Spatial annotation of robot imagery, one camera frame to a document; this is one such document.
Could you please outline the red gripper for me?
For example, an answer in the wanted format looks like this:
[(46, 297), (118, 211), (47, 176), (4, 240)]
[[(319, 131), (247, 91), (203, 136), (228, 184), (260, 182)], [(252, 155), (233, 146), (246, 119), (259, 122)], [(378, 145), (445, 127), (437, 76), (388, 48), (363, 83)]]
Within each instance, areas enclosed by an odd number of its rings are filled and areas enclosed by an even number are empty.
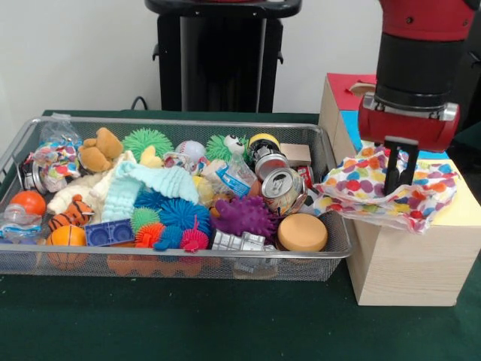
[[(400, 184), (407, 185), (411, 185), (413, 182), (418, 148), (442, 153), (454, 138), (458, 122), (459, 106), (456, 103), (448, 103), (444, 110), (436, 113), (435, 117), (429, 113), (423, 113), (417, 117), (406, 113), (379, 111), (371, 105), (366, 107), (363, 104), (359, 106), (358, 112), (358, 129), (361, 139), (383, 143), (386, 139), (400, 138), (412, 143), (401, 145), (401, 149), (408, 155), (408, 159), (405, 169), (400, 174)], [(383, 190), (387, 196), (398, 187), (398, 145), (393, 141), (386, 141), (384, 147), (389, 150)]]

